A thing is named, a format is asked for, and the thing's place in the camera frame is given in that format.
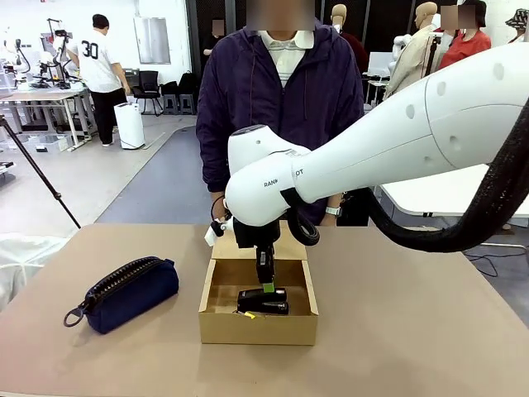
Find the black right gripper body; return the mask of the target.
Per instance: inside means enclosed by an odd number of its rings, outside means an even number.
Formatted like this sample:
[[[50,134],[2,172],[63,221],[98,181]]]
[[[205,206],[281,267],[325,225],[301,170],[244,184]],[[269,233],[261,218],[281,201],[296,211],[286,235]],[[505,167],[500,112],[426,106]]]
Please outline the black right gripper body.
[[[236,243],[239,248],[255,248],[256,258],[259,265],[266,263],[272,266],[274,263],[274,243],[280,237],[279,220],[270,222],[264,226],[248,226],[241,221],[233,221]]]

